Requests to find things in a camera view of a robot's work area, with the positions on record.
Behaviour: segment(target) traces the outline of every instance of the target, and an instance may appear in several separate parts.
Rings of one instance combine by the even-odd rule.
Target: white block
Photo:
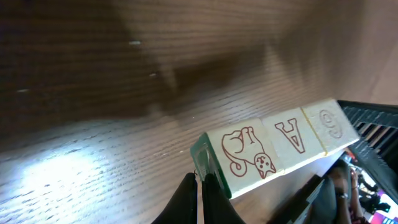
[[[285,167],[285,173],[325,155],[322,145],[300,108],[261,118],[261,121]]]
[[[231,198],[284,173],[267,131],[258,118],[208,131],[207,135],[231,191]]]
[[[333,154],[359,139],[336,100],[316,102],[303,106],[302,110],[328,154]]]

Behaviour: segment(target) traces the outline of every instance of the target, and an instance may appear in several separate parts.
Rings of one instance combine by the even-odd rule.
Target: person
[[[364,213],[359,203],[358,176],[353,169],[349,169],[350,177],[348,181],[345,177],[344,168],[344,166],[333,167],[328,174],[335,186],[336,223],[369,223],[364,218]]]

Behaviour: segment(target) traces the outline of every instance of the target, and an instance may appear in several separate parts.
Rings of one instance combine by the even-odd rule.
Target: swirl symbol
[[[343,135],[343,130],[340,124],[337,122],[335,116],[327,110],[321,110],[319,112],[319,118],[322,124],[329,129],[329,135],[333,138],[339,139]]]

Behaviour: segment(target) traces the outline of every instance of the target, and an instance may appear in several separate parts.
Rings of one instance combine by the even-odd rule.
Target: white speck
[[[22,89],[22,90],[17,90],[17,93],[26,93],[27,91],[29,91],[28,89]]]
[[[141,41],[139,41],[139,40],[133,40],[133,41],[129,42],[129,45],[140,45],[140,44],[141,44]]]

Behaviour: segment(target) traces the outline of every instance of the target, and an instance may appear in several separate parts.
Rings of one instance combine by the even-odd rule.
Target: red cat illustration
[[[221,144],[226,157],[231,161],[229,168],[237,177],[246,174],[248,164],[256,166],[263,179],[269,172],[276,173],[275,166],[254,134],[253,127],[244,127],[231,134],[225,134]]]

